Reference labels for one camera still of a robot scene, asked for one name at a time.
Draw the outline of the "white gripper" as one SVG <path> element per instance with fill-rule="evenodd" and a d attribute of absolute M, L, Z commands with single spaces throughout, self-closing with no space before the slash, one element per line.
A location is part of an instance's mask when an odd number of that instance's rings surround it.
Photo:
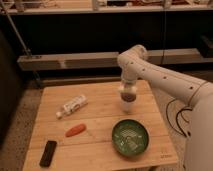
<path fill-rule="evenodd" d="M 136 82 L 122 80 L 119 87 L 121 99 L 126 102 L 133 102 L 136 100 Z"/>

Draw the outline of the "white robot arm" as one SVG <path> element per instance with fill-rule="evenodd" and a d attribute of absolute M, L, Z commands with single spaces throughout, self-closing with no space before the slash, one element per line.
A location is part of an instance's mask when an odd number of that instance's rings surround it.
<path fill-rule="evenodd" d="M 151 64 L 142 45 L 135 45 L 119 54 L 117 63 L 122 69 L 120 96 L 126 111 L 136 100 L 139 78 L 192 108 L 185 171 L 213 171 L 213 83 Z"/>

